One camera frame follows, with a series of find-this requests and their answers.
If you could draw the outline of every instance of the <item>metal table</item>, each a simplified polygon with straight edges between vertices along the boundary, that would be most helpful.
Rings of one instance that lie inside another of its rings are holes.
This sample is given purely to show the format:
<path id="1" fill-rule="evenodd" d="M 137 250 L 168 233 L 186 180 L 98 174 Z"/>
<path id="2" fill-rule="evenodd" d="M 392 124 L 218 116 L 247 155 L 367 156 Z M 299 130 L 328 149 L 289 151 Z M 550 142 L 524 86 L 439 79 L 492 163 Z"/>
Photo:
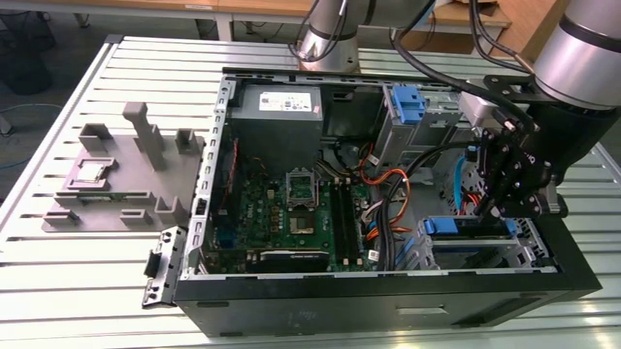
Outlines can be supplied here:
<path id="1" fill-rule="evenodd" d="M 468 56 L 419 54 L 459 77 L 510 73 Z M 291 348 L 616 348 L 621 346 L 621 172 L 600 146 L 568 170 L 566 224 L 603 289 L 495 328 L 304 337 L 205 338 L 178 309 L 141 310 L 144 260 L 158 232 L 45 233 L 85 123 L 133 133 L 124 102 L 146 102 L 162 134 L 206 135 L 224 66 L 295 69 L 283 45 L 125 37 L 101 47 L 0 208 L 0 347 L 126 348 L 185 345 Z M 420 74 L 383 50 L 360 50 L 363 73 Z"/>

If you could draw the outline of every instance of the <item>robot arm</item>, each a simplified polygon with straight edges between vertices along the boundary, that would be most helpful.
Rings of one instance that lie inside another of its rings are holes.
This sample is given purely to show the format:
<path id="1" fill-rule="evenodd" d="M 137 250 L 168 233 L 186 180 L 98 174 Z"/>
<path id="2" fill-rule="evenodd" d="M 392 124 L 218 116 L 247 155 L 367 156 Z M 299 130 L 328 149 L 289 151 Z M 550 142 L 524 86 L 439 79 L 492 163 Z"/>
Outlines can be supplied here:
<path id="1" fill-rule="evenodd" d="M 483 116 L 502 127 L 483 130 L 479 175 L 484 197 L 480 219 L 566 215 L 555 186 L 566 170 L 594 147 L 621 113 L 621 3 L 572 0 L 527 78 L 487 76 L 483 85 L 526 108 L 535 124 L 524 132 L 512 115 L 480 108 L 462 93 L 470 122 Z"/>
<path id="2" fill-rule="evenodd" d="M 309 28 L 300 48 L 289 47 L 300 60 L 301 69 L 335 72 L 356 70 L 357 26 L 403 27 L 425 4 L 427 1 L 412 0 L 315 0 L 304 19 Z"/>
<path id="3" fill-rule="evenodd" d="M 431 12 L 432 2 L 316 0 L 300 49 L 289 47 L 301 69 L 353 71 L 357 26 L 403 27 L 411 17 L 420 21 L 427 18 L 421 12 Z M 486 76 L 467 84 L 443 76 L 443 81 L 442 74 L 432 74 L 412 57 L 405 59 L 432 79 L 476 93 L 475 96 L 462 92 L 459 105 L 472 126 L 482 130 L 478 169 L 484 197 L 476 208 L 480 220 L 500 215 L 566 215 L 555 186 L 562 183 L 568 166 L 587 154 L 619 118 L 618 18 L 618 0 L 596 1 L 596 6 L 588 0 L 571 0 L 528 77 Z M 409 55 L 400 44 L 395 48 L 403 57 Z M 498 97 L 484 99 L 484 95 Z"/>

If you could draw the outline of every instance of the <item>metal case frame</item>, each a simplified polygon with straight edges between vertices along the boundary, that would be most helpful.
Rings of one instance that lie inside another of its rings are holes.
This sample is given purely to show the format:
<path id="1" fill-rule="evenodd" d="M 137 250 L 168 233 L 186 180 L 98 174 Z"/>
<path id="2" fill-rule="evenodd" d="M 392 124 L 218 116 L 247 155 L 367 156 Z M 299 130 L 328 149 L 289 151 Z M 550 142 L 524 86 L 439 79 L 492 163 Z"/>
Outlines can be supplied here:
<path id="1" fill-rule="evenodd" d="M 209 276 L 196 274 L 221 127 L 237 79 L 291 84 L 421 84 L 376 76 L 289 71 L 225 71 L 217 92 L 212 139 L 206 140 L 173 303 L 208 336 L 315 334 L 433 327 L 494 326 L 550 302 L 574 300 L 600 288 L 559 218 L 535 219 L 558 273 L 341 273 L 325 276 Z M 164 270 L 165 277 L 174 270 Z"/>

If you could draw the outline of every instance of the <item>floor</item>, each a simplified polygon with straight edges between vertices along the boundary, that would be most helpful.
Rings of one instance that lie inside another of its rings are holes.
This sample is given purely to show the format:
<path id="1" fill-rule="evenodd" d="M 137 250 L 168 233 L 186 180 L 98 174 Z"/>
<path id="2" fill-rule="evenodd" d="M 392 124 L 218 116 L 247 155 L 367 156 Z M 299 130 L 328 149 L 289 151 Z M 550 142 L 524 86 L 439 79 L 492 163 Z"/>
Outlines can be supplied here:
<path id="1" fill-rule="evenodd" d="M 78 28 L 70 14 L 52 13 L 50 15 L 52 20 L 48 24 L 57 44 L 41 56 L 54 79 L 53 86 L 37 95 L 18 96 L 0 84 L 0 110 L 23 103 L 64 105 L 97 53 L 101 42 L 110 33 L 128 36 L 198 39 L 196 23 L 192 20 L 90 15 L 89 28 Z M 204 21 L 198 25 L 209 33 L 202 39 L 216 39 L 214 24 L 210 21 Z M 255 33 L 249 33 L 243 23 L 236 23 L 235 36 L 239 41 L 288 43 L 295 39 L 296 30 L 296 25 L 283 25 L 280 28 L 279 24 L 267 23 L 253 28 Z M 383 30 L 360 31 L 359 40 L 361 47 L 388 48 Z M 57 110 L 53 107 L 42 106 L 25 107 L 2 113 L 15 131 L 9 137 L 0 137 L 0 200 L 7 195 L 25 162 L 7 169 L 2 169 L 2 167 L 18 163 L 32 156 L 56 115 Z M 616 162 L 621 161 L 621 137 L 618 135 L 621 135 L 621 124 L 612 127 L 602 140 Z"/>

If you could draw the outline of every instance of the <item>orange wire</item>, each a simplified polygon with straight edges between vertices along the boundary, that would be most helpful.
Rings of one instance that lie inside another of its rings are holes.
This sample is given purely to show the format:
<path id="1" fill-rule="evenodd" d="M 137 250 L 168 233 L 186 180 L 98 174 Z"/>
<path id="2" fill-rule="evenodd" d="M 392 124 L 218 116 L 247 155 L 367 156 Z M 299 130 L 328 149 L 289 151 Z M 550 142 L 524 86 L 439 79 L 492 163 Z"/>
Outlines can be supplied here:
<path id="1" fill-rule="evenodd" d="M 400 206 L 399 213 L 396 214 L 396 216 L 393 218 L 389 219 L 389 225 L 392 226 L 392 229 L 399 229 L 399 230 L 393 230 L 393 231 L 404 231 L 401 229 L 407 229 L 407 228 L 393 227 L 393 224 L 396 224 L 397 221 L 401 219 L 403 214 L 405 213 L 407 203 L 409 202 L 409 191 L 411 191 L 409 178 L 407 177 L 407 173 L 401 169 L 389 169 L 388 171 L 384 172 L 384 174 L 381 176 L 379 176 L 379 178 L 376 178 L 373 180 L 367 178 L 367 176 L 364 175 L 364 172 L 363 172 L 363 165 L 367 162 L 367 159 L 368 159 L 368 156 L 371 155 L 371 153 L 372 153 L 372 143 L 368 146 L 368 153 L 363 157 L 363 159 L 360 160 L 360 164 L 357 165 L 357 167 L 359 167 L 357 171 L 360 173 L 360 178 L 361 178 L 363 182 L 367 183 L 368 185 L 379 185 L 393 174 L 397 174 L 397 175 L 403 176 L 403 179 L 404 179 L 404 182 L 405 182 L 405 199 L 403 200 L 403 205 Z M 379 235 L 379 230 L 376 228 L 373 228 L 371 230 L 371 232 L 367 234 L 367 240 L 371 240 L 377 235 Z"/>

